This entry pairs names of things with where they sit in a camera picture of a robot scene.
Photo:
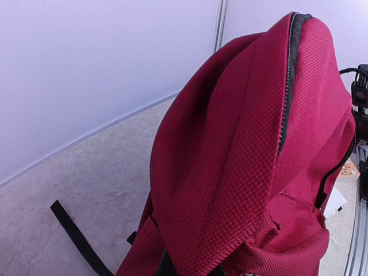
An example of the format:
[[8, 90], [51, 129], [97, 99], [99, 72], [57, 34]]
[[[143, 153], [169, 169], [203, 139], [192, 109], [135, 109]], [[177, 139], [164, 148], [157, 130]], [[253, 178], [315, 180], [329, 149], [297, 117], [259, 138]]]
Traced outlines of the red backpack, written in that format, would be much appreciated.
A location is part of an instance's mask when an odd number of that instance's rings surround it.
[[161, 122], [117, 274], [317, 275], [355, 128], [322, 21], [292, 12], [230, 41]]

